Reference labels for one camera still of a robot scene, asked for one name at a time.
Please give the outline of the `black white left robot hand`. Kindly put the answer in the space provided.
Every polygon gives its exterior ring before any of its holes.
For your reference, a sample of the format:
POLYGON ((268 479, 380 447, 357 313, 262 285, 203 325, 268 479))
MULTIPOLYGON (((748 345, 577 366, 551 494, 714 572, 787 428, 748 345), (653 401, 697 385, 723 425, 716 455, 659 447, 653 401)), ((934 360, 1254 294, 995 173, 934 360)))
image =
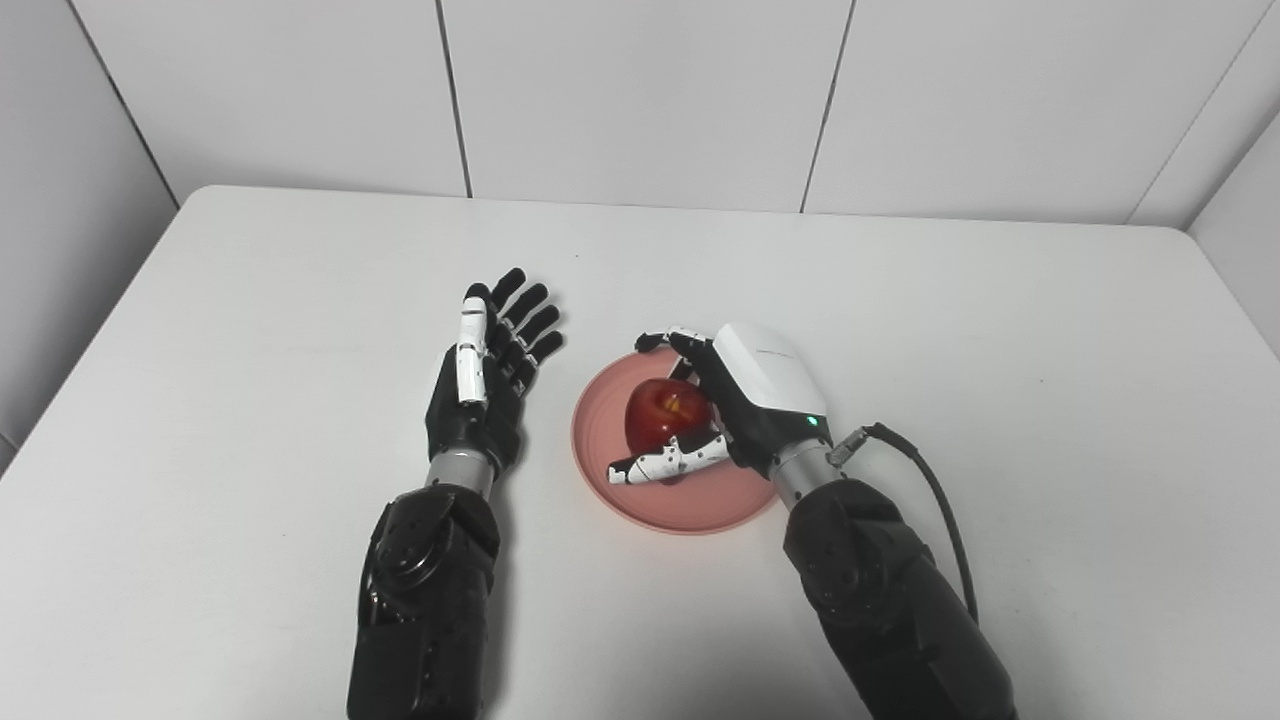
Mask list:
POLYGON ((476 451, 495 474, 515 464, 525 398, 547 359, 564 346, 559 322, 548 287, 531 282, 520 266, 493 286, 468 287, 428 405, 430 457, 476 451))

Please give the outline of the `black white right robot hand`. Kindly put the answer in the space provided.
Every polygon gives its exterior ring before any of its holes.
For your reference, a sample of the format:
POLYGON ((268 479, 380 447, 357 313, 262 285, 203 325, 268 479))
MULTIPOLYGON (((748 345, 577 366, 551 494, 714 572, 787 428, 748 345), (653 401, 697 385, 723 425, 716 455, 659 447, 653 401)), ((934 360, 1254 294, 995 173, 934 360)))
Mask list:
POLYGON ((653 451, 609 464, 611 484, 668 480, 724 461, 768 478, 801 451, 833 447, 824 397, 783 336, 733 322, 714 336, 672 325, 635 341, 640 354, 660 346, 678 355, 677 378, 696 379, 709 398, 713 427, 672 436, 653 451))

